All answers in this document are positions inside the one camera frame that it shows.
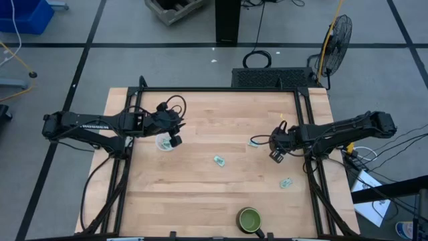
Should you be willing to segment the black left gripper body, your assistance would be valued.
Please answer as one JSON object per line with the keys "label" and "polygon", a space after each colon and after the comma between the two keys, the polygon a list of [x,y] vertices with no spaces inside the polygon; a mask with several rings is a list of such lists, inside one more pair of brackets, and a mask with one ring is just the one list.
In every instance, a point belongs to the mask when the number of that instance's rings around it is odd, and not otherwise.
{"label": "black left gripper body", "polygon": [[180,117],[174,110],[156,111],[144,117],[144,134],[157,135],[168,132],[175,132],[175,126],[184,123],[184,118]]}

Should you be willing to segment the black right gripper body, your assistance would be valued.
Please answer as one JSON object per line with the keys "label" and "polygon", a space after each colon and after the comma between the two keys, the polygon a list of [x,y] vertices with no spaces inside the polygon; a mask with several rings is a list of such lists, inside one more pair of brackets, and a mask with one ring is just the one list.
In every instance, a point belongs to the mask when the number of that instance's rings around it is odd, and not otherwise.
{"label": "black right gripper body", "polygon": [[285,130],[276,127],[269,137],[269,147],[271,151],[286,150],[294,151],[296,149],[295,134],[286,133]]}

